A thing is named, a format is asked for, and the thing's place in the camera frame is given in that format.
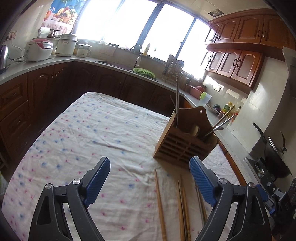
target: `wok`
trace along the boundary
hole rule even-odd
[[[266,169],[271,174],[273,174],[275,178],[285,178],[286,176],[291,174],[290,169],[287,167],[281,157],[284,152],[287,151],[287,149],[285,148],[286,142],[283,133],[281,132],[281,135],[283,137],[283,148],[279,149],[274,145],[270,137],[268,137],[268,139],[265,138],[265,136],[263,135],[263,131],[260,129],[259,126],[257,126],[255,123],[253,123],[253,126],[255,126],[256,129],[260,132],[262,141],[265,144],[264,157],[266,162]]]

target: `pink container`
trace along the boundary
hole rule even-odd
[[[194,96],[197,99],[200,99],[200,95],[202,94],[203,91],[198,90],[196,87],[194,86],[190,86],[190,91],[189,93]]]

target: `wooden utensil holder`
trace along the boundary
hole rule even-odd
[[[194,125],[200,129],[197,137],[190,134]],[[179,109],[178,126],[176,127],[176,113],[173,112],[155,146],[153,157],[189,169],[190,158],[198,156],[204,160],[218,144],[218,138],[214,133],[203,141],[199,138],[211,128],[204,107]]]

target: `green basket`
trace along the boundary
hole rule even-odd
[[[135,72],[137,74],[140,74],[140,75],[143,75],[143,76],[146,76],[148,78],[155,79],[155,74],[153,74],[151,71],[146,70],[146,69],[134,68],[133,72]]]

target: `kitchen counter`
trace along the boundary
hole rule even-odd
[[[27,72],[30,72],[42,67],[46,67],[54,64],[66,63],[66,62],[73,62],[73,61],[93,64],[93,65],[97,65],[107,69],[112,69],[130,76],[137,77],[144,81],[148,81],[157,86],[163,87],[167,90],[176,92],[176,87],[166,83],[165,81],[162,80],[161,77],[156,77],[156,80],[154,80],[154,79],[136,74],[132,71],[128,71],[116,66],[105,64],[103,63],[104,60],[91,58],[91,57],[79,58],[77,56],[71,56],[71,57],[50,56],[47,60],[43,60],[39,62],[24,61],[20,63],[12,63],[9,69],[5,73],[0,75],[0,85],[19,75],[25,74]],[[190,103],[192,107],[199,106],[199,100],[193,97],[192,95],[190,95],[189,93],[182,90],[180,90],[179,93],[181,96],[185,98],[185,100],[187,100]],[[212,125],[216,124],[219,120],[217,116],[210,111],[207,111],[207,116]],[[219,140],[222,142],[222,144],[225,146],[225,148],[227,149],[227,151],[235,161],[236,165],[238,166],[246,182],[258,183],[253,172],[251,171],[251,169],[249,168],[249,166],[245,161],[245,157],[250,157],[248,152],[242,146],[242,144],[235,138],[235,136],[229,131],[229,129],[225,128],[224,130],[216,131],[215,134],[217,135]]]

